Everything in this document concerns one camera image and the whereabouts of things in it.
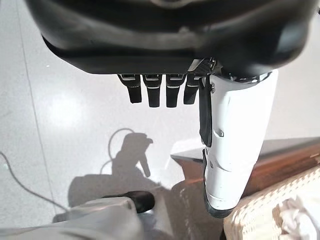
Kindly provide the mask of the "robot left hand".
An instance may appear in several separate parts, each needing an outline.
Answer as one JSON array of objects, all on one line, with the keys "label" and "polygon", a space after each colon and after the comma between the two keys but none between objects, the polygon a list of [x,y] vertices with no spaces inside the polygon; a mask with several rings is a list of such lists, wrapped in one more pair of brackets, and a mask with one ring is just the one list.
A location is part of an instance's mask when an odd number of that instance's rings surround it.
[{"label": "robot left hand", "polygon": [[131,103],[199,99],[204,201],[237,206],[258,160],[278,69],[303,51],[316,0],[28,0],[46,46],[96,75],[117,75]]}]

